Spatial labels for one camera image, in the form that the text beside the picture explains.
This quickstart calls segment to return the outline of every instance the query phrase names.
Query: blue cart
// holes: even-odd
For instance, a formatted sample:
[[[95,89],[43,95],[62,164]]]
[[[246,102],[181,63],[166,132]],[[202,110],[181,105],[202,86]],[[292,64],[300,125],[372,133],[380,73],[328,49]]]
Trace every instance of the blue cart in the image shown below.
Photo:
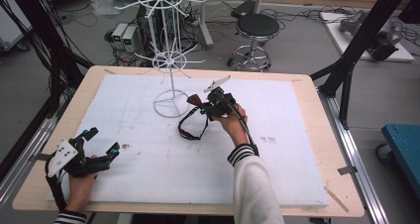
[[[377,146],[377,158],[382,163],[396,158],[420,198],[420,126],[388,124],[382,134],[387,144]]]

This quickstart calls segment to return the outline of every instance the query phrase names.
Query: blue plastic platform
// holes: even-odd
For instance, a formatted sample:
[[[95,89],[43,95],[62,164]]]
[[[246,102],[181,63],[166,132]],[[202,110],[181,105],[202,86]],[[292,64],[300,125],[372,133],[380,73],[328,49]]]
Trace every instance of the blue plastic platform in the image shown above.
[[[420,198],[420,126],[388,124],[382,134]]]

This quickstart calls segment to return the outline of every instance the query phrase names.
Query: black stool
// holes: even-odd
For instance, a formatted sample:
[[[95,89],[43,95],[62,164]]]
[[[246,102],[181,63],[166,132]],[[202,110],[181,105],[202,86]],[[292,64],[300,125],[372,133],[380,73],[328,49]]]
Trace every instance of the black stool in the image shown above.
[[[275,19],[263,14],[247,14],[239,18],[237,23],[238,34],[252,40],[249,46],[237,48],[228,60],[228,66],[235,63],[240,67],[248,67],[253,64],[255,69],[261,72],[263,68],[271,67],[268,53],[258,43],[265,43],[275,38],[279,32],[279,26]]]

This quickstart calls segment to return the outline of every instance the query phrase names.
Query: striped cuff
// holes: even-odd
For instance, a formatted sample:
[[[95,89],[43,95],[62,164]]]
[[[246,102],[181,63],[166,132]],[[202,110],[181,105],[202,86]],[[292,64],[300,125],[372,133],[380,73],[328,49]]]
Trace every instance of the striped cuff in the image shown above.
[[[241,144],[228,156],[228,162],[234,167],[241,159],[254,155],[254,150],[250,144]]]
[[[54,223],[84,224],[85,222],[85,214],[68,210],[62,210],[59,212]]]

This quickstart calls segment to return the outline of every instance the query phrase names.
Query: sleeve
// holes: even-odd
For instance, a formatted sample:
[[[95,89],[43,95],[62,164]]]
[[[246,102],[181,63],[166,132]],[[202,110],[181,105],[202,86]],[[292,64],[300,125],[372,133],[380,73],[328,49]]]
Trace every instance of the sleeve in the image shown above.
[[[234,166],[234,218],[238,224],[283,224],[272,190],[268,169],[248,144],[235,148],[228,156]]]
[[[54,224],[84,224],[86,215],[79,212],[62,210],[56,217]]]

